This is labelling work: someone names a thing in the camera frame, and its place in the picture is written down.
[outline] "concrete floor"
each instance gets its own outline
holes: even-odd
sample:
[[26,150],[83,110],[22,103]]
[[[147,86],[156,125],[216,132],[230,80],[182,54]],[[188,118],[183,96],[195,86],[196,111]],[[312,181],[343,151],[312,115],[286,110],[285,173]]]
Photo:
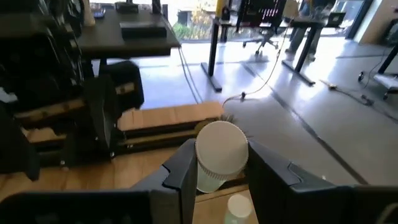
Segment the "concrete floor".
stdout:
[[[227,102],[225,110],[237,118],[237,125],[248,135],[268,146],[306,170],[335,184],[397,185],[398,176],[398,125],[340,93],[330,92],[318,79],[329,80],[350,90],[359,90],[363,84],[357,82],[361,70],[371,70],[378,64],[384,52],[383,47],[360,46],[345,40],[337,40],[343,50],[318,49],[318,58],[306,68],[306,73],[317,83],[309,87],[278,61],[274,73],[261,91],[250,95],[244,102]],[[257,90],[264,84],[275,64],[277,51],[272,47],[264,49],[262,57],[254,57],[256,44],[228,43],[219,47],[215,75],[223,86],[222,93],[215,93],[208,83],[199,63],[208,60],[208,44],[186,44],[183,52],[193,82],[200,95],[199,101],[217,100],[223,102],[231,95]],[[179,66],[178,51],[170,57],[137,58],[141,66],[146,101],[142,108],[195,103],[184,77],[183,67]],[[242,62],[254,70],[245,69]],[[398,63],[389,70],[398,71]],[[391,96],[386,102],[381,100],[383,88],[373,81],[362,93],[376,100],[376,105],[398,117],[398,96]],[[281,106],[283,101],[290,109]],[[311,135],[303,123],[310,126],[328,147],[334,150],[347,165],[358,173],[364,181],[354,178]]]

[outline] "wooden floor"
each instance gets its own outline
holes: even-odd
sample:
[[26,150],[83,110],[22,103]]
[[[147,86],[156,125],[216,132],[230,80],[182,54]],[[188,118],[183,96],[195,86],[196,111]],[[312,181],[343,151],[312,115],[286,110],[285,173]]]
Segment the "wooden floor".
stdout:
[[[218,117],[222,113],[221,105],[214,102],[154,110],[127,111],[119,120],[118,126],[125,131],[200,121]],[[25,131],[25,135],[31,142],[59,138],[54,135],[51,129]],[[36,182],[31,182],[23,173],[0,175],[0,200],[9,195],[28,190],[129,188],[157,170],[176,150],[177,148],[166,148],[118,156],[111,162],[74,167],[68,170],[59,167],[44,168],[40,171],[40,179]],[[226,201],[231,194],[240,191],[246,191],[244,194],[248,194],[247,186],[239,186],[197,197],[194,223],[221,223],[225,215]]]

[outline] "person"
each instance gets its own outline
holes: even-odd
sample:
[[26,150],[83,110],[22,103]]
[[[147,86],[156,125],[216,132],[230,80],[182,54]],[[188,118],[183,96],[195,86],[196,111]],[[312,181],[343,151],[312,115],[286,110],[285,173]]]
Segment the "person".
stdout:
[[[309,17],[312,16],[315,10],[324,9],[331,10],[334,6],[336,0],[304,0],[303,6],[300,10],[300,16]],[[292,38],[290,42],[289,48],[286,49],[286,53],[295,54],[297,49],[299,49],[300,44],[302,43],[305,35],[306,28],[297,28],[292,33]],[[308,57],[310,60],[315,59],[315,53],[317,52],[317,46],[319,42],[319,38],[321,36],[322,29],[317,30],[315,37],[311,43],[310,50],[308,53]]]

